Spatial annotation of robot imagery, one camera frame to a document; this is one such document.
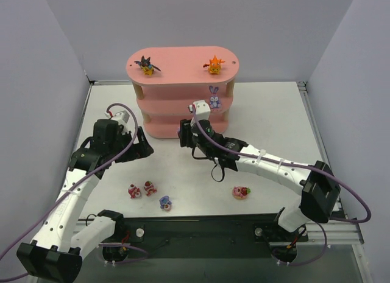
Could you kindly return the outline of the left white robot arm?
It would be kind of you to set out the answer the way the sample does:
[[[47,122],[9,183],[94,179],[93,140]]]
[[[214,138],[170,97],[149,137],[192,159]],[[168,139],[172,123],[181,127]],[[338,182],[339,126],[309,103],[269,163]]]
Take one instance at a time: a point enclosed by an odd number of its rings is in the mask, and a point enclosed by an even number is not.
[[[18,247],[16,256],[27,274],[52,282],[74,282],[83,260],[105,239],[123,232],[123,215],[104,210],[96,221],[74,233],[92,191],[113,162],[134,161],[153,152],[142,127],[132,134],[123,117],[97,120],[93,134],[71,155],[54,209],[32,241]]]

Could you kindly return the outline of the orange spiky creature toy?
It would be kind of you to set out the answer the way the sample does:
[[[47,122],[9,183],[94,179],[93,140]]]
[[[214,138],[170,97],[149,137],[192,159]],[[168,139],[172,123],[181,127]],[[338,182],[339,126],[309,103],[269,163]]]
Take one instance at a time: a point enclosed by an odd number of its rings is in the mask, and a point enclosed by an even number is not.
[[[207,68],[208,69],[208,72],[210,74],[220,74],[220,71],[221,71],[221,68],[222,68],[222,64],[225,63],[224,60],[218,58],[217,56],[214,55],[214,57],[212,59],[209,59],[209,63],[205,63],[203,65],[204,68]]]

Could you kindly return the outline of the blue bunny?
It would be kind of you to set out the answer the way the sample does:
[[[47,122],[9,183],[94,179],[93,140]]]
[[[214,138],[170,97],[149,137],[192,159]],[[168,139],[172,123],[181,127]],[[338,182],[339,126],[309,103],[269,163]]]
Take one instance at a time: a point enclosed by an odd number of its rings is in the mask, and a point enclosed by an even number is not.
[[[217,86],[209,86],[209,90],[211,92],[210,100],[209,100],[209,106],[211,110],[218,110],[221,108],[221,101],[218,97],[218,91],[219,88]]]

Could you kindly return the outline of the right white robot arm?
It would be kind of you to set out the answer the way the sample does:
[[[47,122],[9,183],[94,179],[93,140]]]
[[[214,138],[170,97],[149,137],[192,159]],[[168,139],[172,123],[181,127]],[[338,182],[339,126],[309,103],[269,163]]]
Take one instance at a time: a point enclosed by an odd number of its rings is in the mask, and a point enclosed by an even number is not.
[[[299,164],[267,154],[242,140],[215,132],[208,120],[181,120],[178,136],[181,147],[198,148],[204,159],[213,161],[221,170],[256,174],[293,191],[292,203],[277,217],[278,226],[285,231],[294,232],[309,221],[329,221],[341,189],[328,164]]]

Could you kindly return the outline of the black bat creature toy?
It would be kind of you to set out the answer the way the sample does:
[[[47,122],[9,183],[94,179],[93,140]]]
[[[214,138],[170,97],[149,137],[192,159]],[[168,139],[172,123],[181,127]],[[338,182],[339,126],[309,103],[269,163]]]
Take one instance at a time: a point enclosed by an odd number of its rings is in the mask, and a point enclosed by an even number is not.
[[[145,75],[152,75],[155,70],[161,72],[160,68],[151,63],[150,57],[145,58],[144,56],[142,56],[141,60],[136,60],[134,61],[134,63],[141,68]]]

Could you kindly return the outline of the small purple bunny toy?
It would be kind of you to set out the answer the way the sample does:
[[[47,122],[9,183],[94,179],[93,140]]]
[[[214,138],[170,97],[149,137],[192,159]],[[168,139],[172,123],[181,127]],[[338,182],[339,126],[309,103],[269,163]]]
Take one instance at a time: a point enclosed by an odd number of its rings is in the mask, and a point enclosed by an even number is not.
[[[165,195],[159,199],[160,208],[166,212],[169,212],[172,208],[172,203],[169,196]]]

